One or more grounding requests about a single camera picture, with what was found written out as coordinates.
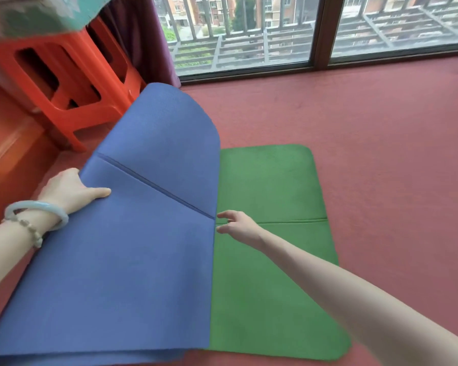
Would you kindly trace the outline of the person's right hand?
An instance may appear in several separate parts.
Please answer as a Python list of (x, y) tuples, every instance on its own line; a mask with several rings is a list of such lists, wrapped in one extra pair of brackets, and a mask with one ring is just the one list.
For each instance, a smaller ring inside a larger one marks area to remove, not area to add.
[(242, 227), (240, 233), (236, 236), (231, 236), (234, 240), (244, 243), (258, 251), (262, 251), (265, 247), (268, 232), (259, 226), (250, 216), (244, 212), (242, 215)]

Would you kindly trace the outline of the person's left hand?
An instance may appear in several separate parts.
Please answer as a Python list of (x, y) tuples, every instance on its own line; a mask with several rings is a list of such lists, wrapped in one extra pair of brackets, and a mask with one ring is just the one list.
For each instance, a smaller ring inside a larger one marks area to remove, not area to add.
[(37, 200), (55, 204), (69, 215), (93, 202), (80, 199), (80, 191), (84, 188), (93, 187), (87, 187), (82, 183), (78, 168), (68, 168), (49, 179)]

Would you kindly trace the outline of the blue and green folding mat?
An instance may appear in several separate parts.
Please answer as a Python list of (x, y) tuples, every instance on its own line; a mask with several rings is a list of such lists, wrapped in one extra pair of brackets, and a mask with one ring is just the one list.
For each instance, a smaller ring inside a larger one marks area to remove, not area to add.
[(188, 94), (149, 84), (80, 172), (112, 193), (49, 234), (0, 315), (0, 366), (159, 363), (192, 349), (333, 361), (348, 334), (220, 211), (338, 265), (298, 144), (221, 149)]

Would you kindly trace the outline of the person's right forearm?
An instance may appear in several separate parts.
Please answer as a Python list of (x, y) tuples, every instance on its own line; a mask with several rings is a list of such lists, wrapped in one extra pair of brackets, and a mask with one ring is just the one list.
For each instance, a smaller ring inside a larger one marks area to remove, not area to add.
[(259, 249), (383, 366), (458, 366), (458, 336), (366, 280), (263, 231)]

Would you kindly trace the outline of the person's left forearm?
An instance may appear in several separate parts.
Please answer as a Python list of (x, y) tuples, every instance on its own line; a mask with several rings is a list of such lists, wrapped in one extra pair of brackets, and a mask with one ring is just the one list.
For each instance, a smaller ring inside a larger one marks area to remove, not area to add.
[(17, 220), (0, 223), (0, 282), (34, 247), (42, 246), (43, 236), (60, 219), (45, 211), (19, 209)]

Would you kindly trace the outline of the pale jade bangle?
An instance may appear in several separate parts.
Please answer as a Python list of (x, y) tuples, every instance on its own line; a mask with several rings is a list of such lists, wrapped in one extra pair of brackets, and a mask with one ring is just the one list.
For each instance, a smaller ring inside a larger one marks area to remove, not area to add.
[(56, 206), (55, 204), (32, 200), (19, 201), (8, 205), (4, 210), (4, 219), (8, 221), (17, 220), (16, 210), (19, 209), (40, 210), (56, 215), (60, 219), (60, 221), (54, 227), (49, 229), (49, 231), (61, 229), (62, 227), (67, 225), (69, 221), (69, 216), (66, 214), (66, 212), (62, 208)]

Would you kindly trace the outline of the orange plastic stool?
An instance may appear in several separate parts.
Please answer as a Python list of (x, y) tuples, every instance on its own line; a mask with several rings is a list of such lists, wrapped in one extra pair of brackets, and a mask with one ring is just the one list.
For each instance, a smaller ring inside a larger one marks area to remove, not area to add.
[(0, 41), (0, 67), (63, 135), (116, 123), (146, 83), (100, 17), (79, 32)]

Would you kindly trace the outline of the dark purple curtain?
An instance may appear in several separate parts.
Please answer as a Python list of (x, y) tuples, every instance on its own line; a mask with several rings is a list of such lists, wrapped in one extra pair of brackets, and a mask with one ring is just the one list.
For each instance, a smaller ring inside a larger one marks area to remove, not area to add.
[(101, 0), (101, 6), (98, 17), (144, 82), (180, 88), (155, 0)]

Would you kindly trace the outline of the teal patterned cloth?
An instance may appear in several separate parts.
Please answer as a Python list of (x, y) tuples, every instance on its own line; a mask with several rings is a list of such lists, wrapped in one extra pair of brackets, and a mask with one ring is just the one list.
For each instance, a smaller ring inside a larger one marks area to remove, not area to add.
[(82, 30), (111, 0), (0, 0), (0, 40)]

